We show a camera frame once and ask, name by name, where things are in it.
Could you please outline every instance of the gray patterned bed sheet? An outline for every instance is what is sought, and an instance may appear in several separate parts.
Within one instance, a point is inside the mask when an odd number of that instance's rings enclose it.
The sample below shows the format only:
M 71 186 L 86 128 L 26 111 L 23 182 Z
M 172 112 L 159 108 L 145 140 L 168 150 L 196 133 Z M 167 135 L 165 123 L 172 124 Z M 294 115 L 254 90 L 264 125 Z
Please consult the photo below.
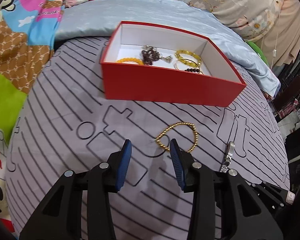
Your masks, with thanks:
M 247 83 L 227 108 L 187 104 L 106 100 L 99 64 L 108 38 L 65 42 L 36 80 L 20 113 L 10 144 L 7 199 L 16 232 L 67 169 L 91 169 L 123 145 L 133 144 L 124 187 L 110 195 L 118 239 L 186 239 L 192 193 L 181 192 L 168 152 L 154 138 L 176 122 L 191 122 L 199 133 L 196 160 L 219 170 L 228 141 L 235 142 L 231 168 L 250 183 L 262 180 L 289 189 L 287 156 L 267 101 L 247 71 Z M 178 126 L 162 138 L 180 147 L 193 143 L 192 130 Z M 87 237 L 86 192 L 82 238 Z M 216 238 L 221 217 L 216 207 Z

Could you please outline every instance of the white cloud print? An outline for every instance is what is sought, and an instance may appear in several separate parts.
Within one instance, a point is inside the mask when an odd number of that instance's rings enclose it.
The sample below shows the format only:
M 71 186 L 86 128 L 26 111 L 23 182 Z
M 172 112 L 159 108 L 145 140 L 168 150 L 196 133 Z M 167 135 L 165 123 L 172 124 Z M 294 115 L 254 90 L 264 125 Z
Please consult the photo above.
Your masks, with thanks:
M 28 17 L 24 18 L 23 20 L 18 20 L 18 22 L 19 22 L 18 27 L 22 27 L 23 25 L 30 23 L 33 18 L 34 18 L 34 16 L 28 16 Z

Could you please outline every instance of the blue gripper pad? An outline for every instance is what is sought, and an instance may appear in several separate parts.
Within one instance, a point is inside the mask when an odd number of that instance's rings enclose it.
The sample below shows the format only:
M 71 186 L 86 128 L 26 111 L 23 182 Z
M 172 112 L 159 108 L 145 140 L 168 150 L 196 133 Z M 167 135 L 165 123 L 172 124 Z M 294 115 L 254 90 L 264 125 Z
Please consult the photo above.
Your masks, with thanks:
M 186 184 L 185 184 L 185 176 L 184 171 L 178 156 L 177 151 L 180 152 L 179 146 L 177 142 L 173 142 L 173 140 L 170 141 L 170 155 L 172 159 L 172 164 L 174 168 L 174 172 L 176 173 L 177 182 L 181 190 L 184 190 Z
M 117 191 L 119 191 L 122 188 L 124 184 L 124 180 L 126 179 L 129 162 L 132 154 L 132 143 L 130 140 L 126 140 L 125 144 L 121 149 L 121 152 L 122 152 L 122 158 L 119 167 L 117 169 L 117 176 L 115 182 L 115 188 Z

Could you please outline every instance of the floor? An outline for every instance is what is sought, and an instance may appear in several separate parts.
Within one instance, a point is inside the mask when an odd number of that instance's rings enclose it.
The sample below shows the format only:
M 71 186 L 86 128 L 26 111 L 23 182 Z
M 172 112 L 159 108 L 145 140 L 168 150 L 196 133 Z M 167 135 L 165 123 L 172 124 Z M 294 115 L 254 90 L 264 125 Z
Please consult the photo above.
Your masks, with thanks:
M 286 140 L 286 137 L 291 133 L 291 130 L 295 128 L 296 123 L 298 122 L 300 122 L 298 114 L 296 112 L 292 112 L 278 123 L 283 141 Z

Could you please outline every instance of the bed sheet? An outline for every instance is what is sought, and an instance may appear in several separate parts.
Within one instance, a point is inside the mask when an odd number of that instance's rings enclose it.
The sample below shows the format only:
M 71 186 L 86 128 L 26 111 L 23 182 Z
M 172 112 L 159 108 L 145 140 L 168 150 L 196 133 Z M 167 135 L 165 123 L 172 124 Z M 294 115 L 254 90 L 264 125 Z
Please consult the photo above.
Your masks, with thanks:
M 126 138 L 133 144 L 126 182 L 110 195 L 117 239 L 186 239 L 193 194 L 175 179 L 170 155 L 154 138 L 176 122 L 194 123 L 199 134 L 192 155 L 219 170 L 228 141 L 235 142 L 230 165 L 248 181 L 289 189 L 286 152 L 270 107 L 247 71 L 234 64 L 247 87 L 227 108 L 157 102 L 106 100 L 99 64 L 108 38 L 65 42 L 36 80 L 15 126 L 6 173 L 10 214 L 19 233 L 35 207 L 67 169 L 83 172 Z M 192 145 L 193 133 L 176 127 L 162 138 Z M 82 238 L 87 239 L 86 194 Z M 220 237 L 216 208 L 216 237 Z
M 177 0 L 94 0 L 65 9 L 56 41 L 111 36 L 120 21 L 168 25 L 209 37 L 232 61 L 243 66 L 258 87 L 272 97 L 280 85 L 261 58 L 212 13 Z

